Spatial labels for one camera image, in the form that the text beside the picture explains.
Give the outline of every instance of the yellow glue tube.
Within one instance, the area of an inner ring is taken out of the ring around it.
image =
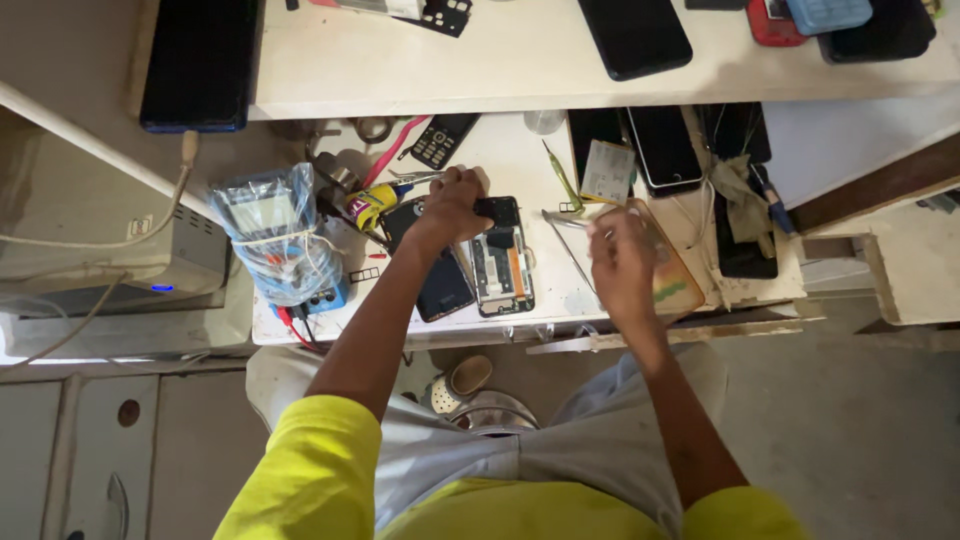
[[[389,185],[375,185],[347,196],[347,213],[361,231],[372,231],[376,216],[396,205],[396,192]]]

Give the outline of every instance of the plastic bag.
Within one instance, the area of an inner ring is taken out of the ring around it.
[[[322,237],[310,163],[214,185],[209,203],[268,302],[297,306],[343,277],[340,253]]]

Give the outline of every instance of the drawer handle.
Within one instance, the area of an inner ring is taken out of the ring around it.
[[[117,539],[126,540],[127,530],[130,528],[130,505],[127,502],[127,490],[124,489],[123,482],[116,473],[111,473],[110,481],[107,482],[107,500],[116,505],[117,513],[120,515]]]

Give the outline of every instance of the person's left hand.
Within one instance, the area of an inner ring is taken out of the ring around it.
[[[423,215],[407,235],[414,233],[420,241],[440,248],[477,236],[493,226],[490,218],[473,213],[473,203],[482,197],[483,186],[473,169],[463,173],[456,167],[446,169],[442,181],[430,183]]]

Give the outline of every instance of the phone keypad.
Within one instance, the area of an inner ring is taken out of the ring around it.
[[[430,165],[431,168],[440,170],[447,154],[453,152],[453,145],[456,142],[456,139],[446,133],[427,127],[423,135],[414,144],[413,152],[422,156],[423,162]]]

